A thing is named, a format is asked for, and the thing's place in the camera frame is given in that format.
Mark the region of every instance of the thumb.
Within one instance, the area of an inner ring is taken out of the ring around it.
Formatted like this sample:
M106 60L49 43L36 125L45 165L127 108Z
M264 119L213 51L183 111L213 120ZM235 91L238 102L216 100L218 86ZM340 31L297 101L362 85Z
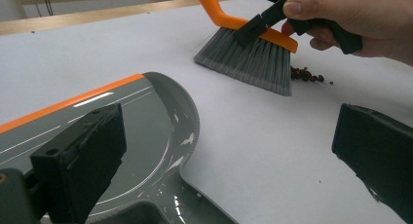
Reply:
M340 0L287 0L283 12L290 19L332 19L340 17Z

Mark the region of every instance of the brush bristles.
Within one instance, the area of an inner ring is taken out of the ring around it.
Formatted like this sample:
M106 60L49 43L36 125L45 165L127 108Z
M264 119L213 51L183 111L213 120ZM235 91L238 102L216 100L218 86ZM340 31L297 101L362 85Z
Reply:
M243 48L233 33L221 27L195 62L264 90L291 95L289 51L260 38Z

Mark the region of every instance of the hand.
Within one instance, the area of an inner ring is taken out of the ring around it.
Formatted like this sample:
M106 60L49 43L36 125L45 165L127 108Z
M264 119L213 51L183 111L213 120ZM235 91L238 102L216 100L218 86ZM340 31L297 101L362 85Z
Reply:
M288 0L283 11L290 19L331 19L360 35L363 48L356 56L385 56L413 65L413 0ZM289 23L282 32L294 33ZM308 34L315 49L338 46L323 25L313 26Z

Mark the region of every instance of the orange brush handle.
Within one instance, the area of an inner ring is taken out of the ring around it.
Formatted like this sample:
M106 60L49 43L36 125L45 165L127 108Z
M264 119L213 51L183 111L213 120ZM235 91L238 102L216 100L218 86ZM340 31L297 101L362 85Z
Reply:
M219 5L218 0L200 0L206 13L212 19L213 23L220 27L225 27L233 30L238 30L247 23L246 19L231 17L226 15ZM269 28L261 36L262 39L281 46L290 52L296 53L298 43L287 35L284 35L277 30Z

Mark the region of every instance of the gray dustpan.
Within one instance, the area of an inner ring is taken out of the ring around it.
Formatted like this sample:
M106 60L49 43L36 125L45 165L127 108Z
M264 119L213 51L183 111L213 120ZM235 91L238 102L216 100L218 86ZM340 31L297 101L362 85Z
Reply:
M28 172L29 155L49 139L84 114L121 103L128 151L87 223L236 223L182 176L200 133L192 98L165 75L143 76L1 133L0 168Z

